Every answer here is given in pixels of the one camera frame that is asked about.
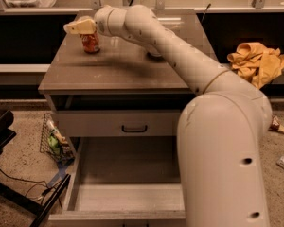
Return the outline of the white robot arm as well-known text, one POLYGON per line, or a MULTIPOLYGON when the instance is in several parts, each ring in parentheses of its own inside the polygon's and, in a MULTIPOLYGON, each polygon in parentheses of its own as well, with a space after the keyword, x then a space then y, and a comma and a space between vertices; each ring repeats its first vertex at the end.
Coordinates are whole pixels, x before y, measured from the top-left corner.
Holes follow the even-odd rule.
POLYGON ((258 153, 272 119, 266 95, 165 28, 142 5, 105 6, 64 29, 141 45, 161 55, 195 93, 177 127, 186 227, 270 227, 258 153))

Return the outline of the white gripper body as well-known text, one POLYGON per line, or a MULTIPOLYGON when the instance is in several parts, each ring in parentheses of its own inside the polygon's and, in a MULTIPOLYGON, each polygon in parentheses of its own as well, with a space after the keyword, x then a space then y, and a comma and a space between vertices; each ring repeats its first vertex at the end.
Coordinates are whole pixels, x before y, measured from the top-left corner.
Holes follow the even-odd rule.
POLYGON ((105 6, 99 9, 95 15, 98 32, 108 37, 126 37, 129 32, 125 27, 125 17, 127 10, 105 6))

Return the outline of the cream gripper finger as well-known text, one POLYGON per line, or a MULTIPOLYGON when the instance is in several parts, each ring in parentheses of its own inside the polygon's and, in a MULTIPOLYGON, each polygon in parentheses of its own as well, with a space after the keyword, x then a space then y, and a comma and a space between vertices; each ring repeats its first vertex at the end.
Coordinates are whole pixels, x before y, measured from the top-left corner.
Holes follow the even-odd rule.
POLYGON ((94 34, 97 30, 95 21, 90 16, 82 16, 63 26, 68 34, 94 34))

